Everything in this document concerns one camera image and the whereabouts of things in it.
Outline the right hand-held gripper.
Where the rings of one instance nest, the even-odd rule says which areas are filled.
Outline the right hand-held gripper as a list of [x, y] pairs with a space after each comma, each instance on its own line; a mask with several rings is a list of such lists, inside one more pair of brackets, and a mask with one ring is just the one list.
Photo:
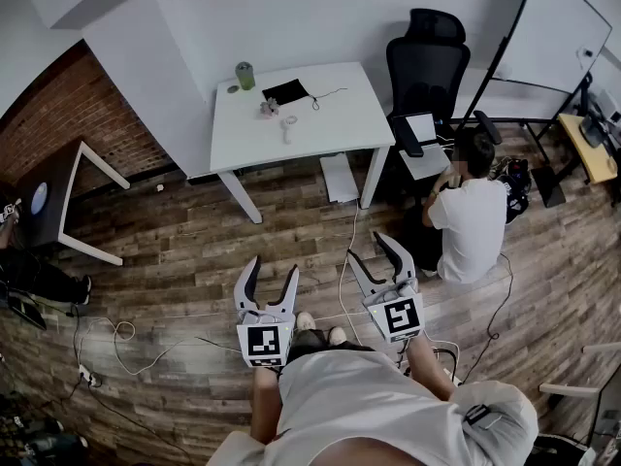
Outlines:
[[422, 294], [415, 279], [415, 265], [409, 251], [390, 236], [375, 232], [377, 244], [392, 264], [394, 286], [375, 279], [360, 257], [347, 251], [347, 262], [365, 299], [370, 314], [384, 341], [394, 344], [416, 337], [425, 327]]

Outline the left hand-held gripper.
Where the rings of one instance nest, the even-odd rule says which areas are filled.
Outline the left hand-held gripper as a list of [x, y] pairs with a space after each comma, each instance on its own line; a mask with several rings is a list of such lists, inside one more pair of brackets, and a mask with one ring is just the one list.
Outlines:
[[279, 368], [287, 362], [295, 316], [293, 313], [300, 270], [289, 271], [280, 297], [260, 310], [254, 292], [261, 259], [253, 257], [242, 270], [234, 287], [237, 333], [243, 359], [248, 367]]

